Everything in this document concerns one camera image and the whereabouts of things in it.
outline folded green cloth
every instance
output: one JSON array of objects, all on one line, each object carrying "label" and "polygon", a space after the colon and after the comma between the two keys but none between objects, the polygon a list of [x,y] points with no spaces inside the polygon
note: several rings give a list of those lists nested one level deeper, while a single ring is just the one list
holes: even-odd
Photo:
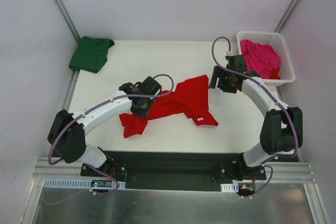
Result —
[{"label": "folded green cloth", "polygon": [[93,39],[84,36],[72,56],[69,68],[97,73],[107,62],[107,52],[113,45],[112,39]]}]

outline white plastic basket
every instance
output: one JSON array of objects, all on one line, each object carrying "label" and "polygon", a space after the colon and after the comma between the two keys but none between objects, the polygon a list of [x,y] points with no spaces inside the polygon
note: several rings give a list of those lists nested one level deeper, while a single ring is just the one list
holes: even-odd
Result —
[{"label": "white plastic basket", "polygon": [[286,82],[295,81],[295,73],[286,47],[285,40],[280,33],[270,31],[239,31],[237,33],[238,51],[241,54],[240,42],[249,39],[254,43],[271,45],[281,58],[280,80],[264,79],[267,86],[277,87]]}]

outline pink garment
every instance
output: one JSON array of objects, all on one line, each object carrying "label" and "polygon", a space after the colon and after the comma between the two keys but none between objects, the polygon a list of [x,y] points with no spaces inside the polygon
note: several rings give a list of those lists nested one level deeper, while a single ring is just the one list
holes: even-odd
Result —
[{"label": "pink garment", "polygon": [[248,39],[240,42],[248,70],[256,70],[263,79],[280,79],[281,58],[270,45],[254,43]]}]

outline white tabletop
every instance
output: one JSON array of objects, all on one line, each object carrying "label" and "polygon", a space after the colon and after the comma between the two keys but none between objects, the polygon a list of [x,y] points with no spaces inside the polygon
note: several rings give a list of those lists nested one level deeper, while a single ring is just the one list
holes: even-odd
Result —
[{"label": "white tabletop", "polygon": [[[115,41],[108,61],[98,73],[81,71],[72,98],[70,112],[87,108],[107,98],[126,82],[143,81],[159,73],[171,75],[175,83],[208,75],[215,63],[209,41]],[[232,45],[237,53],[237,44]],[[226,65],[226,42],[218,42],[215,52]],[[163,90],[170,80],[157,81]],[[209,111],[219,126],[196,126],[184,114],[148,122],[142,135],[123,137],[123,127],[116,116],[94,129],[86,141],[109,151],[240,153],[259,142],[263,116],[243,93],[209,90]]]}]

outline red garment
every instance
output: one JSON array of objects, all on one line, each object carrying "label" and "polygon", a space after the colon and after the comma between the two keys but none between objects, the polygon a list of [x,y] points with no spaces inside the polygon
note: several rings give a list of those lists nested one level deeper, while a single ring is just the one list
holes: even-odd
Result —
[{"label": "red garment", "polygon": [[281,58],[270,45],[254,43],[248,39],[240,42],[248,70],[256,70],[263,79],[279,80]]},{"label": "red garment", "polygon": [[218,123],[209,113],[208,83],[209,79],[206,75],[180,82],[175,92],[157,98],[147,118],[140,118],[135,114],[119,115],[121,125],[124,126],[124,137],[141,135],[148,120],[180,113],[184,113],[187,118],[192,118],[196,125],[217,126]]}]

